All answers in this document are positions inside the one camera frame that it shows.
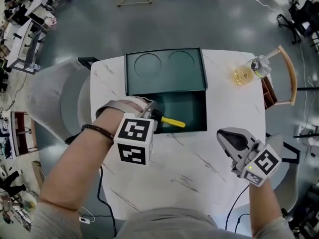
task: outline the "bracelet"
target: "bracelet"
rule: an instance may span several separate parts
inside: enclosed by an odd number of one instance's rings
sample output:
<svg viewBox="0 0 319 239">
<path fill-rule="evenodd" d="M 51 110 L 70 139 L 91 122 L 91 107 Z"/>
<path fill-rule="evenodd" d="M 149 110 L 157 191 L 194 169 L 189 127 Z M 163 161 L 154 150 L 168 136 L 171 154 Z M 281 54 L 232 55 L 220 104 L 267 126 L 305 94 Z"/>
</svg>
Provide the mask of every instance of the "bracelet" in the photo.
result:
<svg viewBox="0 0 319 239">
<path fill-rule="evenodd" d="M 81 128 L 81 132 L 83 132 L 83 130 L 86 129 L 86 128 L 92 129 L 92 130 L 95 130 L 95 131 L 101 133 L 102 135 L 106 136 L 109 140 L 111 140 L 111 141 L 112 141 L 112 144 L 113 144 L 113 139 L 114 139 L 114 137 L 112 136 L 111 133 L 109 133 L 109 132 L 106 131 L 105 129 L 100 128 L 100 127 L 95 126 L 95 125 L 85 124 L 85 125 L 83 125 L 82 128 Z"/>
</svg>

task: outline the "gray t-shirt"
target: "gray t-shirt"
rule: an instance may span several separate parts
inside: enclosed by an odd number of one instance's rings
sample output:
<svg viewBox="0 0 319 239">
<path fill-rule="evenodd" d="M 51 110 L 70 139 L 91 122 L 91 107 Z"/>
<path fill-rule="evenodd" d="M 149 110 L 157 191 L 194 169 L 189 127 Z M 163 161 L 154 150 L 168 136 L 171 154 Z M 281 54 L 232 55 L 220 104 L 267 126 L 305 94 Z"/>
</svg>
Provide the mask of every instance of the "gray t-shirt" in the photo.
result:
<svg viewBox="0 0 319 239">
<path fill-rule="evenodd" d="M 33 239 L 82 238 L 78 222 L 63 216 L 53 207 L 39 203 L 33 216 Z M 243 235 L 219 229 L 211 217 L 198 211 L 163 208 L 142 212 L 129 218 L 117 239 L 248 239 Z M 267 224 L 256 238 L 294 239 L 288 223 L 282 217 Z"/>
</svg>

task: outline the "hand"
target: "hand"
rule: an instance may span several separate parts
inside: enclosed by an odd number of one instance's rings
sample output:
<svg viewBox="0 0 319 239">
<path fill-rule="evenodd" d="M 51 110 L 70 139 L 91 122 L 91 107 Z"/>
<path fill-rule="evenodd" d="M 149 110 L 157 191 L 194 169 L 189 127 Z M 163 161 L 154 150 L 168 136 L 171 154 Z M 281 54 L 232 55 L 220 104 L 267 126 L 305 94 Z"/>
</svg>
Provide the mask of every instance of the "hand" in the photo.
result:
<svg viewBox="0 0 319 239">
<path fill-rule="evenodd" d="M 119 100 L 119 102 L 129 105 L 133 107 L 134 109 L 138 110 L 139 112 L 143 111 L 143 109 L 140 106 L 138 106 L 137 104 L 131 101 Z M 106 131 L 108 131 L 109 133 L 111 133 L 113 136 L 115 136 L 116 131 L 118 130 L 119 125 L 123 119 L 123 115 L 124 115 L 124 112 L 118 109 L 109 107 L 102 112 L 102 114 L 94 121 L 93 125 L 99 126 L 105 129 Z"/>
</svg>

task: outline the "plastic bottle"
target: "plastic bottle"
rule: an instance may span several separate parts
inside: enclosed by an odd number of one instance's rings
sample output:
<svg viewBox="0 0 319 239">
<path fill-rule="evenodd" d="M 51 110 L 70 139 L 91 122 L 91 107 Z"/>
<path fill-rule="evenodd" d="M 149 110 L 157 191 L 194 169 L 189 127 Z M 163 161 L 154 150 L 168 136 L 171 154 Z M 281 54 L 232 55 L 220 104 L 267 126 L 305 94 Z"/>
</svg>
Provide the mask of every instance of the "plastic bottle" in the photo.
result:
<svg viewBox="0 0 319 239">
<path fill-rule="evenodd" d="M 260 55 L 236 68 L 232 73 L 231 80 L 236 85 L 246 85 L 253 80 L 264 78 L 270 72 L 269 60 L 264 55 Z"/>
</svg>

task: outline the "bottle label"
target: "bottle label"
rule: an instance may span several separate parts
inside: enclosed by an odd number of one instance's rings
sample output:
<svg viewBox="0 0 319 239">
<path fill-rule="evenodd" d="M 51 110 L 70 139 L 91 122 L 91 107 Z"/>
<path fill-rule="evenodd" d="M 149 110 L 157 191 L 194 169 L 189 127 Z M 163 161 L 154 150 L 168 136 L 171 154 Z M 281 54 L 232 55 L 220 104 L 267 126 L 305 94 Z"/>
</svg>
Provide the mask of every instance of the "bottle label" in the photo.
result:
<svg viewBox="0 0 319 239">
<path fill-rule="evenodd" d="M 254 71 L 254 73 L 257 75 L 258 78 L 262 79 L 265 77 L 265 75 L 262 75 L 257 69 L 256 58 L 254 58 L 251 62 L 251 69 Z"/>
</svg>

